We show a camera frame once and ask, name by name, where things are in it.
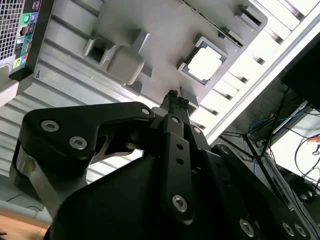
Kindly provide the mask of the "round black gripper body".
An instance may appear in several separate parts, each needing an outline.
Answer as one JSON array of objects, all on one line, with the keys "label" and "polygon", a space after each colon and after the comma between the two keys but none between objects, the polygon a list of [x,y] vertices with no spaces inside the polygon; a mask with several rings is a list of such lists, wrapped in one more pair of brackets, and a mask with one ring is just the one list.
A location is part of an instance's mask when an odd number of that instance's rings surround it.
[{"label": "round black gripper body", "polygon": [[237,230],[224,214],[213,168],[196,160],[192,174],[194,219],[184,225],[161,204],[163,165],[158,159],[138,160],[76,191],[60,206],[50,228],[51,240],[235,240]]}]

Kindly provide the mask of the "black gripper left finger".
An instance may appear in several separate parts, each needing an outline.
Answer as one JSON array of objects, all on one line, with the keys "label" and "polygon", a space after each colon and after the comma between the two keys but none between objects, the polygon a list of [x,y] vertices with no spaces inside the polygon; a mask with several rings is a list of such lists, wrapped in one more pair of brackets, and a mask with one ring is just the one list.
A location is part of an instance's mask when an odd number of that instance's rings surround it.
[{"label": "black gripper left finger", "polygon": [[163,165],[163,208],[190,225],[191,153],[181,99],[171,90],[158,108],[134,101],[30,111],[19,133],[19,171],[54,220],[75,192],[128,164],[154,158]]}]

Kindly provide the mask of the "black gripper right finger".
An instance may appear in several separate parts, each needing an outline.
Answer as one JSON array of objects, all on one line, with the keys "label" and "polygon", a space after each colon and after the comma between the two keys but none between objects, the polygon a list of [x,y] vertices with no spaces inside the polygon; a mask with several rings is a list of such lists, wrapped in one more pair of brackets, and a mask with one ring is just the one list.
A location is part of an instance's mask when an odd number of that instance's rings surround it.
[{"label": "black gripper right finger", "polygon": [[278,188],[268,189],[226,145],[208,145],[201,130],[191,125],[188,106],[188,100],[180,100],[195,178],[195,223],[199,238],[319,239],[319,233],[305,217],[290,211]]}]

